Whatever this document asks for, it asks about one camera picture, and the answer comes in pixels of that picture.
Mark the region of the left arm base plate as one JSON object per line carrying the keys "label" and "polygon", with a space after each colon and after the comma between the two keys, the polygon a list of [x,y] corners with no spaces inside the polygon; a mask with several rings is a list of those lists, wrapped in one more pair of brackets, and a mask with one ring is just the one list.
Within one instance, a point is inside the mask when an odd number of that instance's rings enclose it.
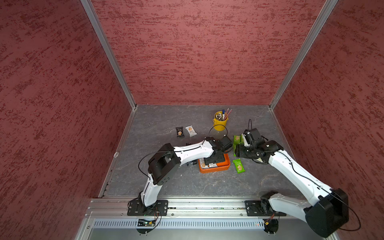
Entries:
{"label": "left arm base plate", "polygon": [[146,207],[141,200],[133,199],[128,203],[128,216],[166,216],[169,201],[157,200],[155,204]]}

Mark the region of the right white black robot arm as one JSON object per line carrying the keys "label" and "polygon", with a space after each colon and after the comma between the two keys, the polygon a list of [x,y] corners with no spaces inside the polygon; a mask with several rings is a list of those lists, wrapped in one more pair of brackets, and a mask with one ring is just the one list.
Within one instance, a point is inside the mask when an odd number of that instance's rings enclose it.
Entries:
{"label": "right white black robot arm", "polygon": [[298,200],[271,191],[261,196],[265,215],[284,213],[306,222],[320,237],[327,238],[349,221],[348,195],[333,190],[299,165],[276,141],[258,146],[238,145],[238,157],[270,165],[280,171],[305,197]]}

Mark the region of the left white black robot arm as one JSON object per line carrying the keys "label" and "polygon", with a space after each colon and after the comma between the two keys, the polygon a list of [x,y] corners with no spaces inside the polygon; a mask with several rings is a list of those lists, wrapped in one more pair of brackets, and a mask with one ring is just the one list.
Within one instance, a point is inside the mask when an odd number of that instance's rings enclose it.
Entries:
{"label": "left white black robot arm", "polygon": [[206,137],[203,141],[184,147],[163,145],[153,153],[148,162],[147,183],[140,193],[140,201],[145,207],[154,205],[162,186],[167,183],[184,164],[227,153],[233,144],[228,136],[220,140]]}

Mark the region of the orange plastic storage box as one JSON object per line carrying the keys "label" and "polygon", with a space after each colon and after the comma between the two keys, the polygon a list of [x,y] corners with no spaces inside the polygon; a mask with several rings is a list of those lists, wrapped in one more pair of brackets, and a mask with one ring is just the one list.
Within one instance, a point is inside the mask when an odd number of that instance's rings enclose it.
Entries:
{"label": "orange plastic storage box", "polygon": [[224,154],[224,156],[225,156],[226,161],[223,162],[223,163],[217,164],[217,166],[218,166],[217,168],[209,168],[209,166],[206,166],[205,169],[201,169],[200,168],[200,162],[199,162],[199,159],[198,159],[199,171],[202,174],[207,174],[207,173],[213,173],[213,172],[220,172],[220,171],[228,170],[230,165],[231,165],[230,158],[229,158],[228,154]]}

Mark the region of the black cookie packet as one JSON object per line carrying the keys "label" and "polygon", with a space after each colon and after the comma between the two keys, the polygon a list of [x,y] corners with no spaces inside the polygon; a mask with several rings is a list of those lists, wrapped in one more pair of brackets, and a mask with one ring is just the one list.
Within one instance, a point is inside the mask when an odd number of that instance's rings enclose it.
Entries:
{"label": "black cookie packet", "polygon": [[184,128],[183,127],[177,127],[176,132],[177,132],[177,138],[183,138],[184,135]]}

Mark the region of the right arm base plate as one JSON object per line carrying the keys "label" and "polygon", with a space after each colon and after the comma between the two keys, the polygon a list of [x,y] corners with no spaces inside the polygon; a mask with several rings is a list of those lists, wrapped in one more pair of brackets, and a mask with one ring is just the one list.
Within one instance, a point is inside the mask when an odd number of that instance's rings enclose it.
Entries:
{"label": "right arm base plate", "polygon": [[245,201],[245,209],[248,217],[286,217],[287,214],[276,212],[265,201]]}

